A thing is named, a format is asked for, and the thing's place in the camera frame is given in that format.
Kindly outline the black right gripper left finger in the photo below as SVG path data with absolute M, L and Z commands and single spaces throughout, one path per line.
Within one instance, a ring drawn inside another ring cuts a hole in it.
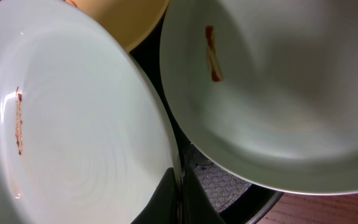
M 177 223 L 177 183 L 173 168 L 168 168 L 146 207 L 132 224 Z

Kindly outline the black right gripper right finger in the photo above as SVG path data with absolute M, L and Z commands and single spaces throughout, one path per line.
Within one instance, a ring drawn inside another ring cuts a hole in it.
M 225 224 L 211 205 L 202 185 L 191 167 L 183 177 L 183 222 L 186 224 Z

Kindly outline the mint plate front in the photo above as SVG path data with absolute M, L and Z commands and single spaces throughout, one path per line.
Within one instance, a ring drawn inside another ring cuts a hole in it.
M 0 1 L 0 223 L 131 223 L 175 136 L 138 63 L 64 1 Z

